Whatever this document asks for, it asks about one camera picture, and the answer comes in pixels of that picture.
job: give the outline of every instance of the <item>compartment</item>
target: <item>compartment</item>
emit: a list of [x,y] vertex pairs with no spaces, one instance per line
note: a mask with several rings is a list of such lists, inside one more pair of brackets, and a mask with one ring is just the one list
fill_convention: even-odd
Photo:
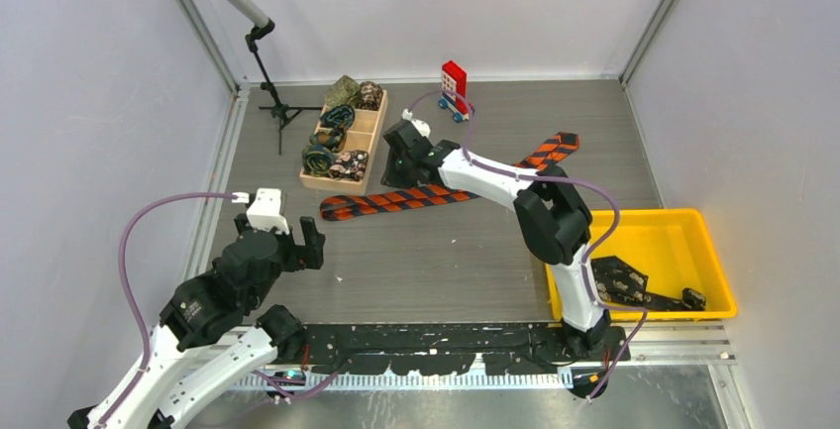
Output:
[[[612,223],[612,211],[592,212],[592,242]],[[684,287],[706,297],[706,310],[648,312],[648,320],[732,318],[735,300],[712,246],[703,218],[695,209],[630,209],[593,258],[617,256],[648,276],[647,290],[679,298]],[[562,303],[548,266],[552,315],[560,320]],[[615,321],[639,320],[641,312],[612,312]]]

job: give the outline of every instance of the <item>tripod base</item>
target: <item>tripod base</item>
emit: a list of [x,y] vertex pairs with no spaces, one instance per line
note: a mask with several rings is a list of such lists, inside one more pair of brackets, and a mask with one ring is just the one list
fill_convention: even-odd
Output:
[[279,119],[277,124],[277,154],[283,155],[283,129],[285,129],[286,126],[304,110],[320,111],[321,107],[294,107],[280,102],[279,105],[272,105],[270,107],[261,106],[260,110],[267,110],[271,114],[271,117]]
[[[259,48],[257,47],[257,40],[260,40],[265,37],[268,33],[274,30],[274,21],[268,20],[268,23],[263,27],[254,26],[251,29],[251,32],[245,35],[245,42],[248,45],[248,51],[250,51],[254,55],[254,59],[257,60],[257,65],[260,67],[260,72],[262,72],[262,78],[265,79],[265,82],[260,84],[260,89],[265,90],[268,94],[271,95],[271,99],[274,101],[274,105],[270,107],[260,107],[260,110],[268,110],[271,113],[271,117],[275,119],[279,119],[280,124],[277,127],[277,134],[279,135],[279,145],[277,146],[277,153],[279,155],[283,155],[283,129],[292,121],[298,114],[303,112],[304,110],[321,110],[321,107],[290,107],[287,104],[284,104],[280,100],[279,94],[277,94],[277,88],[274,87],[274,84],[271,82],[271,79],[268,78],[268,72],[265,70],[265,66],[263,65],[263,60],[260,59]],[[294,113],[291,117],[286,114],[289,110],[293,110]]]

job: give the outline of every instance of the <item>striped strap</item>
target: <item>striped strap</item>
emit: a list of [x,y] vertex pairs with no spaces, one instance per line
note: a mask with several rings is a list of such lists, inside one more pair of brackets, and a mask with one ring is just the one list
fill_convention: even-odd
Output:
[[[516,163],[520,168],[543,169],[571,155],[580,146],[577,134],[558,132],[531,155]],[[330,196],[321,202],[321,217],[326,221],[344,221],[357,216],[405,209],[425,208],[480,198],[475,193],[430,184],[367,196]]]

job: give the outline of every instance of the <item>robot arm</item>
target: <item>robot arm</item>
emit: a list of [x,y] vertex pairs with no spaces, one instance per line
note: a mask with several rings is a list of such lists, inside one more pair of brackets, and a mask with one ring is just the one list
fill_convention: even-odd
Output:
[[[172,299],[160,312],[159,323],[152,331],[151,359],[147,367],[138,368],[138,359],[117,388],[102,403],[73,412],[67,421],[69,427],[99,427],[98,421],[102,415],[114,404],[137,372],[143,372],[143,376],[110,416],[107,427],[148,427],[153,418],[159,419],[156,415],[159,413],[159,407],[171,409],[174,406],[173,399],[164,399],[174,391],[173,387],[186,370],[194,365],[195,360],[200,358],[210,345],[218,342],[226,332],[240,325],[244,317],[260,307],[282,272],[321,267],[324,262],[324,235],[318,233],[312,218],[303,217],[300,218],[300,224],[305,244],[295,244],[291,229],[282,216],[283,201],[280,190],[261,188],[255,195],[236,194],[239,197],[234,202],[248,205],[247,213],[235,219],[239,231],[237,240],[222,251],[221,257],[213,260],[211,269],[185,281],[175,290]],[[288,336],[279,330],[268,329],[274,329],[277,325],[282,327],[283,317],[281,310],[269,310],[264,318],[261,317],[262,323],[254,330],[256,336],[249,336],[256,339],[245,343],[245,348],[248,348],[248,344],[253,347],[259,343],[261,358],[267,358],[271,352],[276,357],[277,347],[281,346]],[[290,326],[286,325],[286,329],[294,328],[294,322],[291,322]],[[268,336],[264,339],[265,342],[260,339],[260,332]],[[249,359],[254,358],[251,354],[252,352],[247,352]],[[198,383],[192,384],[191,387],[195,389],[196,384]],[[198,400],[190,402],[206,404],[209,402],[209,395],[215,393],[215,390],[214,387],[210,387],[206,394],[198,394],[197,391]]]
[[273,305],[224,353],[172,386],[150,429],[183,429],[235,382],[278,357],[294,357],[304,346],[303,325],[286,307]]
[[583,271],[588,263],[582,261],[588,248],[591,213],[570,184],[516,177],[565,177],[561,168],[515,168],[478,157],[501,172],[484,169],[470,163],[454,142],[443,140],[433,146],[428,125],[408,111],[383,137],[390,151],[382,184],[410,188],[432,183],[462,189],[514,211],[528,250],[554,274],[563,300],[563,328],[570,350],[583,357],[600,343],[610,324],[609,312],[589,298]]

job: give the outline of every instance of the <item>wooden tray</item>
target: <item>wooden tray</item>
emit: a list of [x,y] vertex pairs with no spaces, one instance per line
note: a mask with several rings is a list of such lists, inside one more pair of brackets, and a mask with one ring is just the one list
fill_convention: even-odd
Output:
[[[382,133],[382,120],[385,118],[385,111],[388,108],[388,91],[382,90],[382,101],[379,103],[379,110],[356,110],[356,120],[353,127],[347,132],[347,141],[343,150],[364,150],[367,152],[367,171],[362,181],[351,179],[333,179],[330,177],[311,176],[300,169],[300,182],[307,188],[326,189],[339,194],[365,194],[370,181],[370,172],[373,170],[373,159],[375,158],[376,145]],[[321,115],[327,112],[325,105],[321,109]],[[320,120],[315,125],[315,133],[323,129]]]

